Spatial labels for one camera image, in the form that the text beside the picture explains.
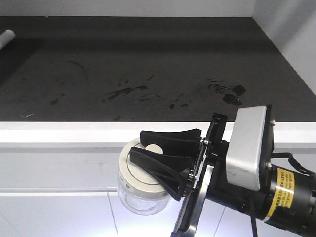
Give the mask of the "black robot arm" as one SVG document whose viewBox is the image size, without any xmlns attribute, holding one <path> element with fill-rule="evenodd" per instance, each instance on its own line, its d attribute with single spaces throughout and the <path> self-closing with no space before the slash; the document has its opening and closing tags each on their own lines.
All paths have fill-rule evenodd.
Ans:
<svg viewBox="0 0 316 237">
<path fill-rule="evenodd" d="M 229 141 L 227 116 L 214 113 L 205 137 L 199 129 L 142 131 L 132 163 L 182 201 L 172 236 L 195 235 L 206 200 L 303 237 L 316 234 L 316 174 L 292 153 L 274 152 L 270 106 L 239 109 Z"/>
</svg>

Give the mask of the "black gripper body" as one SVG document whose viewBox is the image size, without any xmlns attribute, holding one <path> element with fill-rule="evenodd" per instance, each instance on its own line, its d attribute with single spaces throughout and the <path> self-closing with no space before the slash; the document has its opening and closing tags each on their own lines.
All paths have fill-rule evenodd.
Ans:
<svg viewBox="0 0 316 237">
<path fill-rule="evenodd" d="M 228 142 L 223 141 L 222 137 L 226 123 L 226 115 L 214 113 L 204 138 L 193 135 L 191 131 L 170 133 L 172 139 L 187 142 L 195 138 L 199 143 L 197 157 L 192 163 L 193 169 L 187 176 L 187 181 L 193 184 L 183 191 L 185 198 L 171 233 L 172 237 L 193 237 L 196 234 L 208 189 L 215 188 L 220 165 L 225 161 Z"/>
</svg>

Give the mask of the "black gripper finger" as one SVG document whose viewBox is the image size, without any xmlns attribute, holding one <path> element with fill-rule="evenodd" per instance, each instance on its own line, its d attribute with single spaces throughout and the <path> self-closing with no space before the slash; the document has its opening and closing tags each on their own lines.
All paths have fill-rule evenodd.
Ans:
<svg viewBox="0 0 316 237">
<path fill-rule="evenodd" d="M 185 193 L 195 156 L 158 154 L 142 148 L 130 149 L 130 161 L 153 176 L 176 201 Z"/>
<path fill-rule="evenodd" d="M 201 130 L 192 129 L 181 132 L 141 131 L 140 142 L 146 147 L 151 144 L 160 146 L 164 155 L 192 157 L 200 145 Z"/>
</svg>

